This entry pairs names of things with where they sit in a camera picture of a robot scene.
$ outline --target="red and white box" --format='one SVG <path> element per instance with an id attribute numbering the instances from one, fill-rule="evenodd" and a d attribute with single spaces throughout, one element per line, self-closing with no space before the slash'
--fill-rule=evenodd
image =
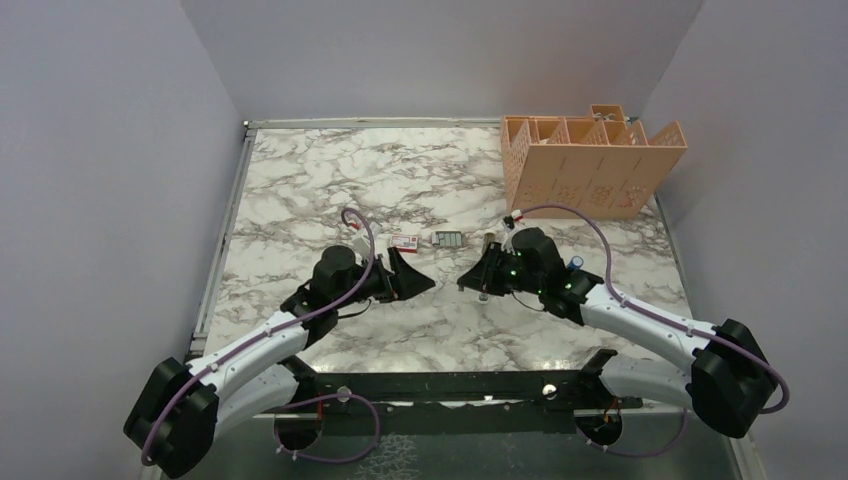
<path id="1" fill-rule="evenodd" d="M 401 252 L 418 253 L 418 235 L 392 235 L 389 246 Z"/>

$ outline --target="wooden organizer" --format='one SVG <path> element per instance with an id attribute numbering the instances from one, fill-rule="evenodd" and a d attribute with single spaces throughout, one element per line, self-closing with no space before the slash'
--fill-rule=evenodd
<path id="1" fill-rule="evenodd" d="M 501 153 L 509 210 L 564 203 L 592 218 L 633 218 L 686 152 L 677 122 L 650 140 L 619 105 L 592 105 L 583 117 L 506 116 Z M 528 218 L 576 218 L 544 209 Z"/>

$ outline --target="black cable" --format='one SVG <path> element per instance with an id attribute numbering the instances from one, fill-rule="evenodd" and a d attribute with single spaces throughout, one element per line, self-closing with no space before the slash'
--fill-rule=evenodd
<path id="1" fill-rule="evenodd" d="M 533 308 L 530 305 L 527 305 L 526 303 L 522 302 L 521 300 L 518 299 L 518 297 L 515 296 L 515 292 L 512 292 L 512 298 L 514 298 L 516 302 L 520 303 L 525 308 L 529 308 L 530 310 L 533 310 L 534 312 L 544 312 L 545 311 L 544 309 Z"/>
<path id="2" fill-rule="evenodd" d="M 369 308 L 371 308 L 371 299 L 370 298 L 368 299 L 368 305 L 366 305 L 365 308 L 363 308 L 362 310 L 355 312 L 355 313 L 347 313 L 347 314 L 344 314 L 344 315 L 339 315 L 339 320 L 344 320 L 345 318 L 358 317 L 358 316 L 362 315 L 363 313 L 365 313 Z"/>

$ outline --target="gray wall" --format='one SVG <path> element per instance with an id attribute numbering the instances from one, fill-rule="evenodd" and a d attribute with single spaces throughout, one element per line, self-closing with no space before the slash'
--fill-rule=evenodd
<path id="1" fill-rule="evenodd" d="M 750 325 L 792 387 L 770 478 L 845 478 L 848 5 L 707 0 L 645 109 L 689 142 L 660 198 L 692 309 Z"/>
<path id="2" fill-rule="evenodd" d="M 702 0 L 183 0 L 242 116 L 638 114 Z"/>
<path id="3" fill-rule="evenodd" d="M 176 0 L 0 5 L 0 477 L 127 479 L 185 353 L 240 117 Z"/>

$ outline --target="white marble surface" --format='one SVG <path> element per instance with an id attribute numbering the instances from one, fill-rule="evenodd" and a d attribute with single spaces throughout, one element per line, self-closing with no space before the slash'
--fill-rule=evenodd
<path id="1" fill-rule="evenodd" d="M 349 244 L 338 223 L 345 205 L 389 233 L 420 234 L 405 254 L 437 282 L 408 302 L 374 304 L 342 320 L 300 356 L 318 371 L 468 371 L 579 368 L 599 348 L 656 358 L 612 334 L 579 327 L 519 305 L 511 297 L 480 304 L 456 279 L 480 257 L 483 235 L 500 234 L 506 204 L 494 128 L 261 130 L 239 206 L 206 351 L 247 333 L 311 276 L 325 247 Z M 576 220 L 533 220 L 584 268 L 603 272 L 603 251 Z M 665 229 L 655 206 L 630 221 L 601 222 L 613 246 L 613 279 L 623 290 L 689 315 Z M 467 246 L 434 249 L 430 232 L 459 230 Z M 533 306 L 530 295 L 521 298 Z M 359 305 L 348 307 L 354 311 Z"/>

